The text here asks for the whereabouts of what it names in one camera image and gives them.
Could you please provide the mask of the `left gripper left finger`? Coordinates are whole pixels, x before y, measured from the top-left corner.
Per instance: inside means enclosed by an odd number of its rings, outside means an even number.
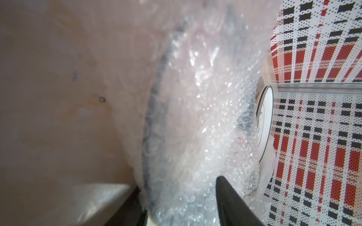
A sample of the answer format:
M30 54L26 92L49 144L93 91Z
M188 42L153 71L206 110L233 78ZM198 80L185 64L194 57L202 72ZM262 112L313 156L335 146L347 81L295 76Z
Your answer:
M147 211L142 209L139 193L136 187L105 226L146 226Z

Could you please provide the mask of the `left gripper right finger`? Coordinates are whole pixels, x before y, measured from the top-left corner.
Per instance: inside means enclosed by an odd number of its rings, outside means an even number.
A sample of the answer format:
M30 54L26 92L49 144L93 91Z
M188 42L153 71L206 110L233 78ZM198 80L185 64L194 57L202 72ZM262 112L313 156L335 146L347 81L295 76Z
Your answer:
M216 179L216 201L221 226L262 226L224 176Z

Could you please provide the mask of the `grey rimmed plate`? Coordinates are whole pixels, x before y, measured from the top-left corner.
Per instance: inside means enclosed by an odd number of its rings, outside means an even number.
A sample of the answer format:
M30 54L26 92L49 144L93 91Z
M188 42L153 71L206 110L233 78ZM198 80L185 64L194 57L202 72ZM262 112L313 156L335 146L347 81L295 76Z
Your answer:
M240 197L259 179L255 93L259 60L231 6L185 21L152 85L142 150L146 210L158 226L220 225L216 179Z

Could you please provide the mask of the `white plate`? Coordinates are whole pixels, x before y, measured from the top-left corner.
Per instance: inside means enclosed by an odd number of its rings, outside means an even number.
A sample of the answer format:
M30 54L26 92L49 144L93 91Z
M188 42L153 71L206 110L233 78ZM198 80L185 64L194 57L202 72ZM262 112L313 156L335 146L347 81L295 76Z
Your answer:
M262 161L265 150L267 147L273 116L273 88L272 86L264 87L261 95L259 96L258 105L256 109L257 119L257 150L259 162Z

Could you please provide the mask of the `bubble wrap of plate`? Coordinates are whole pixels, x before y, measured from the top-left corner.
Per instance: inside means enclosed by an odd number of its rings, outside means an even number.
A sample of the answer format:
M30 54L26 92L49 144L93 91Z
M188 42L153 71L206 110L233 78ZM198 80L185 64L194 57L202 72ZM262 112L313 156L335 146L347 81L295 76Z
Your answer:
M157 226L260 224L257 84L280 1L124 1L116 118Z

